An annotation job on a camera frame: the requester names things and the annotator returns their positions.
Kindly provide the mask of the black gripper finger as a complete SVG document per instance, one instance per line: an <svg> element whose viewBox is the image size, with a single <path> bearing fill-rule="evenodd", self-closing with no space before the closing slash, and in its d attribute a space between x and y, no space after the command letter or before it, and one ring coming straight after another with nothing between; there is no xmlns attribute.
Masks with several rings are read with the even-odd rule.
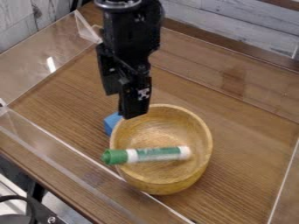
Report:
<svg viewBox="0 0 299 224"><path fill-rule="evenodd" d="M119 114L124 119L135 118L148 112L152 78L150 76L119 78Z"/></svg>

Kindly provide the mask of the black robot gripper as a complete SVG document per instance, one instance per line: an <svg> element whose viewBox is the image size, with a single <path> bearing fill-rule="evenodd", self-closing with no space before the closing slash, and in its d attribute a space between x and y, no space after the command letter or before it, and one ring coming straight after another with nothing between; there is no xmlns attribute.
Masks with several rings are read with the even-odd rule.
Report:
<svg viewBox="0 0 299 224"><path fill-rule="evenodd" d="M159 0L94 0L103 11L98 67L107 95L132 94L130 72L148 72L160 47L164 8Z"/></svg>

